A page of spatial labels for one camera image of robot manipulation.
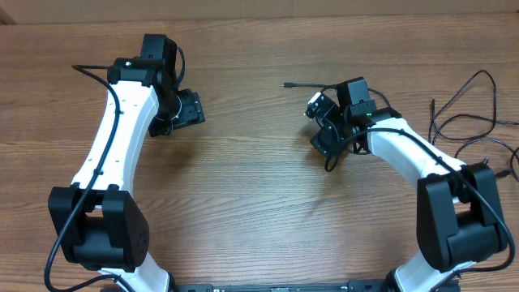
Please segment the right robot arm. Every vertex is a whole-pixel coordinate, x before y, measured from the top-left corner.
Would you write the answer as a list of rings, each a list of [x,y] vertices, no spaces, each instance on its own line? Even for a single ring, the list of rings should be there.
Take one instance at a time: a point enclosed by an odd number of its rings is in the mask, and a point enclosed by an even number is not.
[[[350,281],[350,291],[458,291],[463,273],[507,268],[516,245],[504,221],[494,171],[467,165],[417,134],[393,107],[380,108],[363,77],[334,84],[307,103],[320,130],[311,144],[332,171],[341,154],[372,154],[389,163],[417,192],[418,251],[385,279]]]

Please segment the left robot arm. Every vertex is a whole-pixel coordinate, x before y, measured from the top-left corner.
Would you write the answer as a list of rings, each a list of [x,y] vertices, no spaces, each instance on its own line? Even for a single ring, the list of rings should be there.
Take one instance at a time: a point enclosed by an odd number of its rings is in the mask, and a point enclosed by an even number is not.
[[[68,187],[54,187],[48,209],[57,239],[45,265],[44,283],[56,288],[50,272],[58,252],[96,277],[72,286],[77,291],[105,279],[123,291],[175,291],[170,272],[149,252],[149,224],[133,196],[135,170],[147,136],[204,122],[199,94],[180,83],[175,69],[184,53],[162,34],[146,34],[140,54],[116,58],[107,76],[94,65],[76,71],[107,89],[105,112],[85,162]]]

